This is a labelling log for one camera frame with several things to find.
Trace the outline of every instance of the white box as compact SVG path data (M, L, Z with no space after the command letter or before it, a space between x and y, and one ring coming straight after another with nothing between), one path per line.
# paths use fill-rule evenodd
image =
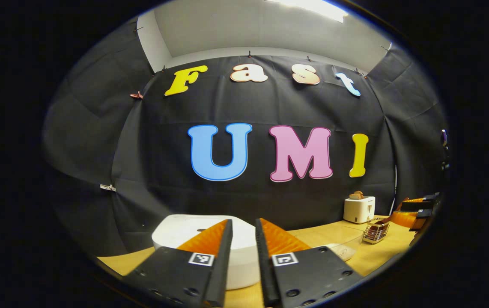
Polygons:
M375 197L364 197L363 199L346 199L344 203L344 219L356 224L364 224L374 219Z
M175 214L167 216L154 230L151 238L155 249L162 246L178 248L199 234L198 230L209 228L225 219L233 221L226 289L248 287L260 281L256 228L248 222L226 215Z

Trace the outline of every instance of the metal basket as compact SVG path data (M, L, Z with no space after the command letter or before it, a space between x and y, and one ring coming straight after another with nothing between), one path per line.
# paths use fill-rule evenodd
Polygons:
M379 221L379 218L375 218L367 223L362 240L371 244L376 244L385 238L387 231L389 230L389 223L377 224Z

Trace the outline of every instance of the letter m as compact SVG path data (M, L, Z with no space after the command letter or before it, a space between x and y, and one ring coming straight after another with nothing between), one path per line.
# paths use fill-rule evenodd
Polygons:
M311 161L313 161L313 168L309 172L311 178L332 177L328 150L328 138L331 134L329 129L323 127L311 129L305 146L290 126L271 127L269 134L275 138L277 150L275 171L270 176L272 181L286 182L292 179L293 174L288 166L289 160L301 179L305 177Z

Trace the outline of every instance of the blue letter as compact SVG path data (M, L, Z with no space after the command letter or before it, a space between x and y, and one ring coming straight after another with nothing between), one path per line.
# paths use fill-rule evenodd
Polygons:
M346 74L337 73L336 77L340 78L344 82L346 88L349 90L349 92L351 92L351 94L353 94L354 96L361 95L361 93L358 90L353 88L353 80L347 78Z
M191 136L191 166L203 179L229 181L241 175L248 161L247 135L252 125L233 123L225 127L233 140L233 159L227 166L218 166L212 161L212 136L218 132L214 125L197 125L188 130Z

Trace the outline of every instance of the ceiling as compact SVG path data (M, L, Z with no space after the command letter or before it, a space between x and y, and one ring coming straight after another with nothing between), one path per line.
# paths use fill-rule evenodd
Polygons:
M172 57L223 47L277 47L305 51L369 72L389 39L363 20L344 22L265 0L174 0L155 8Z

